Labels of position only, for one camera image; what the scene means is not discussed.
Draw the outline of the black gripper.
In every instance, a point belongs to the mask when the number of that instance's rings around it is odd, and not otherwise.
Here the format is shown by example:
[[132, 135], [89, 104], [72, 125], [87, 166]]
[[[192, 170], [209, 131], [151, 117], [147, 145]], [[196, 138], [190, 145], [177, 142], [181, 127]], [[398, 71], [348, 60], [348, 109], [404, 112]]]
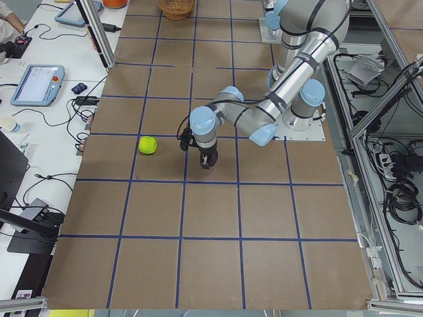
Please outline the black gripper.
[[208, 165], [208, 155], [210, 153], [210, 151], [212, 151], [214, 149], [203, 149], [200, 151], [200, 166], [203, 169], [210, 169], [211, 167], [209, 167]]

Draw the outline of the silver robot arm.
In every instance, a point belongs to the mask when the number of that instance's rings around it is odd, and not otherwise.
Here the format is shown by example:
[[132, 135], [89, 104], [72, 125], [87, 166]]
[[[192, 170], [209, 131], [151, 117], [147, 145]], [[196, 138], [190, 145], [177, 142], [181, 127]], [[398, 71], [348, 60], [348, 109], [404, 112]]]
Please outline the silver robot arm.
[[286, 2], [282, 0], [265, 0], [264, 25], [270, 32], [280, 29], [280, 12], [285, 4]]
[[343, 43], [351, 6], [351, 1], [275, 1], [264, 21], [269, 29], [281, 30], [282, 40], [268, 91], [247, 102], [239, 89], [228, 86], [189, 115], [185, 132], [200, 152], [202, 168], [217, 162], [217, 129], [226, 122], [258, 146], [275, 138], [278, 119], [290, 130], [306, 130], [325, 95], [313, 75]]

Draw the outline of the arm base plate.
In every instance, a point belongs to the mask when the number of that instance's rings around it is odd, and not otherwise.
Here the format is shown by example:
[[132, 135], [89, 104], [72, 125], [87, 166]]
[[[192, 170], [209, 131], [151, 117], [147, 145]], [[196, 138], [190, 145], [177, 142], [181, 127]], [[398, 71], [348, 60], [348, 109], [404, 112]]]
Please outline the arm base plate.
[[276, 120], [275, 139], [278, 141], [325, 141], [323, 123], [318, 110], [313, 117], [295, 117], [290, 109]]
[[272, 30], [266, 25], [265, 19], [263, 17], [258, 20], [258, 23], [260, 27], [260, 38], [262, 43], [281, 44], [282, 30], [280, 28], [277, 30]]

